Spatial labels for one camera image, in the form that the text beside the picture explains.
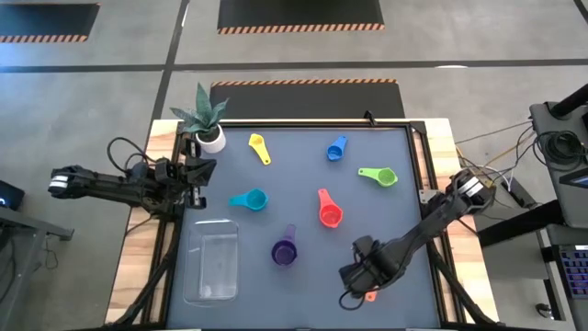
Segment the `wooden board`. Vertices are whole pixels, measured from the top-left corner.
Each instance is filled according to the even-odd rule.
[[[450,176],[456,174],[459,169],[458,155],[453,141],[453,134],[447,119],[420,119],[426,124],[427,138],[433,166],[437,179],[437,186],[444,189],[450,183]],[[156,120],[150,133],[146,153],[152,158],[171,158],[175,141],[175,128],[177,120]],[[420,137],[415,135],[416,152],[419,159],[419,166],[423,178],[424,188],[430,188],[426,177],[426,165]],[[133,209],[130,214],[129,227],[147,218],[147,213],[140,209]],[[473,217],[463,217],[462,220],[475,229]],[[122,248],[119,269],[115,278],[110,304],[107,310],[105,322],[113,322],[119,318],[129,304],[136,298],[137,294],[145,284],[149,276],[151,256],[157,232],[157,221],[151,221],[141,228],[133,231],[125,239]],[[492,296],[488,273],[484,264],[478,237],[468,231],[459,222],[453,222],[447,227],[451,251],[458,274],[458,279],[469,293],[474,302],[490,318],[497,321],[498,314]],[[155,295],[153,311],[158,309],[161,303],[160,282]],[[451,307],[451,291],[445,280],[442,280],[444,298],[447,307],[447,314],[450,321],[455,321],[455,312]],[[153,321],[157,320],[158,314],[152,314]]]

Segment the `concrete floor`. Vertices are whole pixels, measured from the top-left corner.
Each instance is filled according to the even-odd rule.
[[[219,0],[192,0],[175,62],[588,57],[588,25],[572,0],[380,2],[387,24],[382,32],[220,36],[216,34]],[[0,73],[2,66],[164,64],[179,7],[180,0],[103,0],[87,42],[0,44]],[[585,84],[587,76],[588,66],[174,72],[162,118],[172,118],[171,106],[193,106],[197,82],[208,86],[220,80],[396,78],[406,117],[449,118],[459,141],[525,121],[531,104],[559,100]],[[61,330],[103,322],[129,208],[89,198],[54,200],[46,192],[49,173],[54,167],[79,164],[115,174],[106,158],[107,142],[123,135],[144,143],[161,78],[161,72],[0,74],[0,178],[27,192],[26,214],[76,230],[72,242],[52,243],[60,266],[35,274],[27,298],[28,317],[19,329]],[[524,128],[463,143],[460,148],[482,164],[514,145]],[[129,152],[120,146],[115,157]],[[513,161],[509,155],[493,166],[504,168]],[[536,200],[554,199],[547,170],[532,156],[521,161],[515,176]],[[492,268],[502,263],[500,258],[492,254],[487,258],[504,322],[569,329],[543,324],[530,313],[529,305],[537,297],[528,293],[538,285],[497,276]]]

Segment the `warning tape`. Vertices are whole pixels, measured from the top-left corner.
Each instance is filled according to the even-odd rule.
[[[39,35],[39,36],[0,36],[0,43],[7,42],[84,42],[88,36],[80,35]]]
[[[271,81],[225,81],[214,82],[212,86],[266,86],[266,85],[302,85],[302,84],[366,84],[393,83],[396,79],[287,79]]]
[[[262,27],[230,27],[218,29],[219,34],[244,34],[244,33],[282,33],[282,32],[326,32],[326,31],[373,31],[383,30],[386,27],[380,23],[354,23],[354,24],[305,24],[288,26],[262,26]]]

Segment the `transparent bin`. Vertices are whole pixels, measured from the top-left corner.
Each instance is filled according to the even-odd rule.
[[[239,227],[230,220],[190,224],[184,299],[216,306],[237,296]]]

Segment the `red measuring cup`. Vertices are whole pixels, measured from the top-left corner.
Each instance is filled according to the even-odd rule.
[[[319,189],[319,201],[321,202],[319,219],[322,225],[330,228],[339,226],[343,220],[343,210],[333,202],[326,188]]]

